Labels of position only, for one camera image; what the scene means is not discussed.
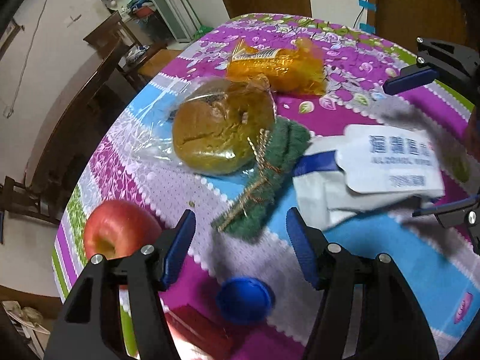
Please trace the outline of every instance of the blue cap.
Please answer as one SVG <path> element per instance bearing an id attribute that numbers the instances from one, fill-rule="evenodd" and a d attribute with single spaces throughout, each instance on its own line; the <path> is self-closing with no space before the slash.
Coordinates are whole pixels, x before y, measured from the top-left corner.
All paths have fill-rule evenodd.
<path id="1" fill-rule="evenodd" d="M 264 320 L 272 311 L 275 296 L 270 287 L 253 277 L 234 277 L 225 281 L 217 294 L 222 316 L 236 325 Z"/>

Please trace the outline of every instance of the barcode label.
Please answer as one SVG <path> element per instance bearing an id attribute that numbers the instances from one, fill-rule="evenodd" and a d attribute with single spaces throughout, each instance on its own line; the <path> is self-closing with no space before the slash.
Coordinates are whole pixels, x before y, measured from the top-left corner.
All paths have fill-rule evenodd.
<path id="1" fill-rule="evenodd" d="M 425 176 L 423 175 L 393 175 L 390 176 L 392 187 L 424 187 Z"/>
<path id="2" fill-rule="evenodd" d="M 232 57 L 232 61 L 238 61 L 240 59 L 269 59 L 275 58 L 280 49 L 266 49 L 255 54 L 248 54 L 245 51 L 243 53 L 238 53 Z"/>

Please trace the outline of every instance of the alcohol wipes package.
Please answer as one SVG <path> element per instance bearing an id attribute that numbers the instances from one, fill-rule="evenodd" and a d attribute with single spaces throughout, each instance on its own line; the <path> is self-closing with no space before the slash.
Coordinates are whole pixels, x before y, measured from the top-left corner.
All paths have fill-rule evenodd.
<path id="1" fill-rule="evenodd" d="M 437 158 L 424 132 L 349 125 L 335 154 L 346 185 L 358 193 L 443 190 Z"/>
<path id="2" fill-rule="evenodd" d="M 293 185 L 306 224 L 321 230 L 412 196 L 445 194 L 428 136 L 388 126 L 350 125 L 345 135 L 312 139 Z"/>

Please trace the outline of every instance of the floral tablecloth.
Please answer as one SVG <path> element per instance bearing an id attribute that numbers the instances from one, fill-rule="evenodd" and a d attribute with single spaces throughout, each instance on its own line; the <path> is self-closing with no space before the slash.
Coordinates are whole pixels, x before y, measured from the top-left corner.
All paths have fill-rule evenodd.
<path id="1" fill-rule="evenodd" d="M 258 50 L 292 48 L 308 37 L 325 52 L 327 95 L 276 95 L 278 113 L 308 127 L 312 135 L 340 135 L 349 124 L 385 124 L 427 130 L 433 139 L 446 196 L 458 200 L 478 189 L 480 166 L 461 144 L 471 104 L 437 83 L 388 96 L 382 84 L 415 61 L 396 44 L 351 28 L 290 15 L 237 17 L 190 45 L 130 103 L 99 144 L 70 198 L 55 240 L 53 267 L 62 299 L 86 264 L 82 231 L 95 207 L 107 199 L 127 199 L 150 210 L 167 226 L 182 212 L 195 211 L 197 230 L 178 282 L 162 294 L 165 308 L 189 303 L 224 326 L 238 342 L 233 359 L 300 359 L 321 299 L 303 279 L 285 229 L 285 214 L 297 204 L 291 184 L 260 241 L 248 245 L 210 228 L 242 186 L 205 178 L 131 156 L 134 135 L 155 123 L 146 110 L 171 101 L 188 80 L 223 76 L 240 38 Z M 444 357 L 480 308 L 479 258 L 455 229 L 434 218 L 411 218 L 409 202 L 389 211 L 351 219 L 326 232 L 331 242 L 354 254 L 393 256 L 425 312 L 438 351 Z M 267 282 L 276 307 L 267 322 L 250 328 L 222 321 L 215 306 L 219 283 L 233 275 Z M 130 354 L 136 353 L 128 293 L 121 292 L 121 317 Z"/>

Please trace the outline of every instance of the electrical wire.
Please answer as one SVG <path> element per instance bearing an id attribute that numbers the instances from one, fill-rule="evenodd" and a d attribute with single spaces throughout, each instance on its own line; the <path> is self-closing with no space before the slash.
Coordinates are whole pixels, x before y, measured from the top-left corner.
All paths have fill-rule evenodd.
<path id="1" fill-rule="evenodd" d="M 18 92 L 20 92 L 20 87 L 22 85 L 22 80 L 23 80 L 23 74 L 25 73 L 25 69 L 26 69 L 27 63 L 28 63 L 28 56 L 30 55 L 30 51 L 32 50 L 35 35 L 37 34 L 37 30 L 40 26 L 40 20 L 42 19 L 42 15 L 45 11 L 45 7 L 47 6 L 47 2 L 48 2 L 48 0 L 45 0 L 45 2 L 43 3 L 42 10 L 40 11 L 40 15 L 39 15 L 38 20 L 37 20 L 37 25 L 35 26 L 35 29 L 33 31 L 32 40 L 31 40 L 30 46 L 28 47 L 28 50 L 27 50 L 27 55 L 25 57 L 25 62 L 23 63 L 22 72 L 20 73 L 20 79 L 18 81 L 18 86 L 17 86 L 17 89 L 15 91 L 15 96 L 13 97 L 13 101 L 11 102 L 10 109 L 8 110 L 7 114 L 5 114 L 5 112 L 3 113 L 3 116 L 6 117 L 7 119 L 9 117 L 11 117 L 14 113 L 14 105 L 15 105 L 15 102 L 17 101 Z"/>
<path id="2" fill-rule="evenodd" d="M 364 11 L 365 11 L 365 7 L 362 7 L 360 13 L 359 13 L 358 16 L 357 16 L 357 19 L 355 20 L 355 24 L 353 25 L 354 28 L 357 26 L 357 23 L 358 23 L 358 21 L 359 21 L 360 17 L 362 16 L 362 13 L 363 13 Z"/>

